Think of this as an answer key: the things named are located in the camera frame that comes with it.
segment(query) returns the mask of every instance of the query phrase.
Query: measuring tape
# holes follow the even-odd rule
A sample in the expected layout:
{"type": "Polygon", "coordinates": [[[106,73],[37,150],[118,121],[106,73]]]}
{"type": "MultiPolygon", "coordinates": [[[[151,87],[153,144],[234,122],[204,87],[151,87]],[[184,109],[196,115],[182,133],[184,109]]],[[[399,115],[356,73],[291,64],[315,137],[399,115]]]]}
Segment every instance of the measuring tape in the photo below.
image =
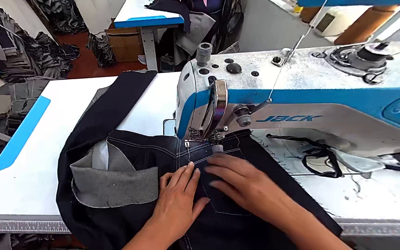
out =
{"type": "Polygon", "coordinates": [[[64,222],[57,221],[0,221],[0,232],[70,233],[64,222]]]}

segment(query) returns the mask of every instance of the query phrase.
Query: floor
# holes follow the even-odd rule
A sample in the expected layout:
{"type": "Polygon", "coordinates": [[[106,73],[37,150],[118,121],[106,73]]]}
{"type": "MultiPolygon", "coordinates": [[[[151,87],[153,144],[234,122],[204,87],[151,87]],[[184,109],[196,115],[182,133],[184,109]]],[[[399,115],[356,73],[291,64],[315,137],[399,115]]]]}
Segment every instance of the floor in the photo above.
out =
{"type": "Polygon", "coordinates": [[[98,67],[98,62],[92,50],[86,49],[88,33],[57,35],[58,43],[74,44],[80,48],[80,56],[72,62],[74,69],[70,71],[68,78],[91,78],[91,77],[113,77],[118,76],[123,71],[145,69],[146,65],[140,62],[122,62],[108,68],[98,67]]]}

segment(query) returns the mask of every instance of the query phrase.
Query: sewing machine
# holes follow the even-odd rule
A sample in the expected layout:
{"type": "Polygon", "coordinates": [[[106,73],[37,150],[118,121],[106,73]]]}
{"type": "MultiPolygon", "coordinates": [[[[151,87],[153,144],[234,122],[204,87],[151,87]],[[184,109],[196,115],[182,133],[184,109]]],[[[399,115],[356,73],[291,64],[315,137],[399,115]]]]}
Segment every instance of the sewing machine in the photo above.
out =
{"type": "Polygon", "coordinates": [[[178,138],[220,152],[228,133],[272,128],[352,161],[400,153],[400,42],[212,56],[210,49],[200,44],[181,72],[178,138]]]}

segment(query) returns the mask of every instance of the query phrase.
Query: left hand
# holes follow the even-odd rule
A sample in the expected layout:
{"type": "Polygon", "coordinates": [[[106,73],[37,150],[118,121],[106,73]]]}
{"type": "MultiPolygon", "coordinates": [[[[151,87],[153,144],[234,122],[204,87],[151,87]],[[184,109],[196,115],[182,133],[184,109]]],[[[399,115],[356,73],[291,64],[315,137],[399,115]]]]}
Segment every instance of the left hand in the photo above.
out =
{"type": "Polygon", "coordinates": [[[194,205],[194,193],[200,179],[200,170],[194,174],[194,163],[179,168],[175,173],[166,173],[160,178],[160,195],[152,217],[145,227],[158,228],[164,234],[168,247],[177,239],[183,237],[194,220],[210,201],[200,198],[194,205]]]}

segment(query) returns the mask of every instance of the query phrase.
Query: blue table edge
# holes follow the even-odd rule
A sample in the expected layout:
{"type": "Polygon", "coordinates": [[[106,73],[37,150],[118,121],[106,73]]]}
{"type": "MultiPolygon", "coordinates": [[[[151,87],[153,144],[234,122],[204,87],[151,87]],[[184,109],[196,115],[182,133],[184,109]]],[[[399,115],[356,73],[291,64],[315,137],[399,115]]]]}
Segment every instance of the blue table edge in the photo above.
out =
{"type": "Polygon", "coordinates": [[[23,149],[36,125],[50,104],[50,99],[40,96],[27,113],[12,138],[0,154],[0,171],[10,167],[23,149]]]}
{"type": "Polygon", "coordinates": [[[170,18],[167,18],[165,16],[132,17],[127,19],[126,21],[114,21],[115,28],[176,25],[182,23],[184,23],[184,19],[181,16],[170,18]]]}

